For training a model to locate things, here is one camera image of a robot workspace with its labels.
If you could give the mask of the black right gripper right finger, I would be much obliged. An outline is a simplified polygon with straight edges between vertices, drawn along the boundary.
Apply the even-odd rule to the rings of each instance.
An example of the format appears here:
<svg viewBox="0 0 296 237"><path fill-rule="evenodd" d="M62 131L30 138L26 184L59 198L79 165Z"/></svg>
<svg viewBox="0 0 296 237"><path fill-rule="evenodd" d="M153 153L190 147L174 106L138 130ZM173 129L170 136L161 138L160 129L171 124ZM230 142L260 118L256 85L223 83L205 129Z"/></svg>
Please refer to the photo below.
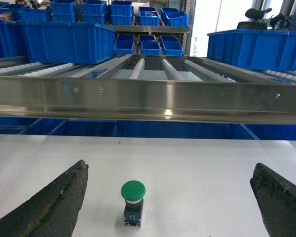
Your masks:
<svg viewBox="0 0 296 237"><path fill-rule="evenodd" d="M296 185L257 163L250 185L271 237L296 237Z"/></svg>

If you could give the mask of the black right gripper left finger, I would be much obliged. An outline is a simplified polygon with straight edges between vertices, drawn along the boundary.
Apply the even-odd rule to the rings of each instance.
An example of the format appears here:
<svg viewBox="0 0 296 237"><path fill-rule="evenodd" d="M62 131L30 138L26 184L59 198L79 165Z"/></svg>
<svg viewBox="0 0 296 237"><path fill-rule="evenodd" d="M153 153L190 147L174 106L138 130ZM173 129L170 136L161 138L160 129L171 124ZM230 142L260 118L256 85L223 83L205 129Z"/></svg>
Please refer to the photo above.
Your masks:
<svg viewBox="0 0 296 237"><path fill-rule="evenodd" d="M46 187L0 218L0 237L70 237L82 208L88 164L79 160Z"/></svg>

